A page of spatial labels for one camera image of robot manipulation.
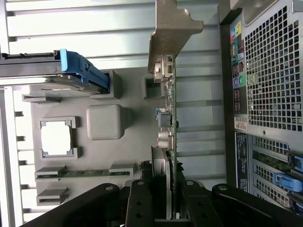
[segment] screw hole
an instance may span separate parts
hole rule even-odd
[[[205,218],[205,219],[207,219],[207,218],[208,218],[208,215],[203,213],[203,214],[202,214],[202,217]]]
[[[137,217],[137,218],[142,218],[142,217],[143,217],[143,214],[142,214],[142,213],[137,213],[136,217]]]

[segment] white label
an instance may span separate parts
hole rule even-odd
[[[234,117],[235,129],[245,130],[247,131],[248,124],[246,117]]]

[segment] metal bracket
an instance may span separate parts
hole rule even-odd
[[[186,9],[178,9],[177,0],[156,0],[156,31],[150,38],[148,72],[154,74],[161,56],[176,57],[191,35],[202,30],[203,21],[193,21]]]

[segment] ribbed metal surface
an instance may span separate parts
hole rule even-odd
[[[205,23],[203,33],[192,36],[176,58],[178,159],[187,178],[211,189],[225,182],[217,1],[181,0],[178,6]],[[152,0],[8,0],[6,8],[11,54],[66,48],[101,70],[147,67],[149,37],[155,29]],[[28,109],[20,98],[15,94],[15,111]],[[29,221],[53,207],[36,206],[33,144],[25,112],[16,119],[16,128],[17,136],[25,138],[18,142],[18,158],[24,164],[24,221]]]

